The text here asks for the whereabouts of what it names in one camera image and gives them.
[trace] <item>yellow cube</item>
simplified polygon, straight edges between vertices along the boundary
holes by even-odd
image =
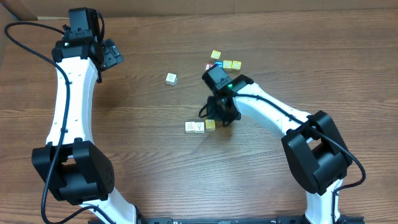
[[[225,61],[223,62],[223,69],[224,69],[226,72],[230,72],[231,69],[232,69],[232,61],[225,60]]]
[[[241,70],[241,66],[242,66],[242,62],[239,62],[239,61],[233,61],[232,62],[232,70],[234,72],[240,71]]]
[[[215,131],[216,130],[216,121],[207,119],[205,121],[206,124],[206,131]]]
[[[218,60],[218,59],[220,59],[220,57],[221,57],[221,52],[218,52],[218,51],[214,50],[211,53],[210,60],[211,61]]]

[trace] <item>wooden table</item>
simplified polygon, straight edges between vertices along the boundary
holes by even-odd
[[[215,133],[185,134],[211,91],[201,80],[213,49],[294,108],[329,113],[368,178],[344,190],[340,210],[367,223],[398,222],[398,10],[280,12],[106,19],[125,62],[103,73],[93,100],[95,144],[116,187],[147,217],[300,215],[304,190],[280,139],[250,118]],[[55,27],[68,21],[43,22]],[[50,57],[61,37],[13,27]],[[165,84],[178,74],[176,87]],[[0,222],[42,223],[43,181],[30,161],[53,118],[55,69],[8,44],[0,73]],[[345,183],[360,178],[351,166]],[[77,209],[49,196],[47,215]],[[71,223],[93,218],[86,212]]]

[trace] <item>white cube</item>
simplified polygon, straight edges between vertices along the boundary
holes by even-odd
[[[177,84],[177,75],[173,73],[168,73],[166,83],[175,86]]]
[[[185,133],[195,133],[195,122],[185,122]]]
[[[204,122],[196,122],[195,123],[195,133],[197,133],[197,134],[205,133],[205,123]]]

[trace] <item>table surface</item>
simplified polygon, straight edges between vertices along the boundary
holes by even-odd
[[[43,22],[61,28],[68,21]],[[264,218],[300,215],[305,192],[280,139],[244,117],[214,133],[185,134],[211,91],[201,80],[212,50],[299,110],[329,113],[368,178],[341,192],[340,210],[368,223],[398,222],[398,10],[278,12],[105,19],[125,61],[95,86],[93,135],[116,187],[147,217]],[[13,27],[50,57],[60,35]],[[166,85],[167,73],[178,75]],[[0,73],[0,222],[42,223],[43,181],[32,149],[53,118],[55,69],[8,44]],[[345,183],[357,181],[351,166]],[[47,215],[77,209],[52,195]],[[71,223],[93,218],[89,212]]]

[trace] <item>cube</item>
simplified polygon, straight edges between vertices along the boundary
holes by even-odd
[[[218,59],[220,59],[220,56],[221,56],[221,52],[214,50],[210,55],[210,61],[218,60]]]
[[[242,62],[240,61],[233,61],[232,62],[232,71],[239,72],[241,70]]]
[[[223,67],[223,61],[215,61],[214,64],[220,66],[221,68]]]
[[[209,68],[211,68],[214,64],[213,63],[207,63],[205,67],[205,71],[207,71]]]
[[[197,134],[205,133],[205,123],[204,122],[195,122],[195,133],[197,133]]]
[[[230,60],[224,60],[223,62],[223,69],[226,72],[230,72],[232,69],[232,61]]]
[[[166,77],[166,83],[168,85],[175,86],[177,84],[177,75],[173,73],[168,73]]]
[[[185,122],[185,133],[195,133],[195,122]]]
[[[206,131],[216,131],[216,121],[212,119],[205,120]]]

